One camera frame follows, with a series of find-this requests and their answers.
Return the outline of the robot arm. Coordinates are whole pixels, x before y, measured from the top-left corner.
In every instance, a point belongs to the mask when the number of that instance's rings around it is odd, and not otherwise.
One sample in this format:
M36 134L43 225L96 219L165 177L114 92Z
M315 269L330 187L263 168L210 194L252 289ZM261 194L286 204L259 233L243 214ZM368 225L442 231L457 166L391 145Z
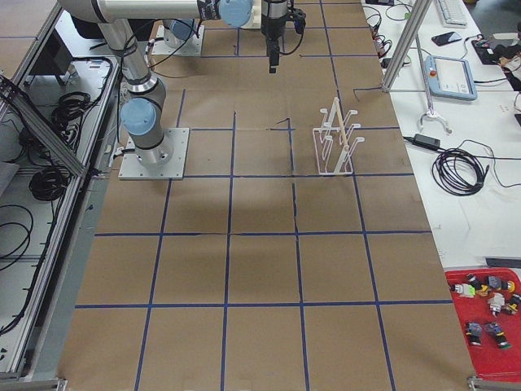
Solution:
M70 15L95 23L112 53L120 58L130 99L120 110L121 123L134 142L142 165L160 165L173 155L160 118L166 91L138 49L129 20L223 20L239 28L251 18L251 1L62 1Z
M171 19L163 20L164 40L170 47L180 46L196 36L197 24L194 19Z

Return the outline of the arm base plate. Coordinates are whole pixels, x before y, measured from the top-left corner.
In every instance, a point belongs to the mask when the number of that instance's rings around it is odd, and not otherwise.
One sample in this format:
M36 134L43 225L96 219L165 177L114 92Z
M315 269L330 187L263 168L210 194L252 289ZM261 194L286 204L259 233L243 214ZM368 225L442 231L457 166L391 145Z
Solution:
M129 136L118 178L121 180L182 180L189 145L189 128L167 128L163 142L151 150L135 147Z
M176 21L169 27L158 27L149 53L151 55L177 55L200 57L204 41L204 26L193 28Z

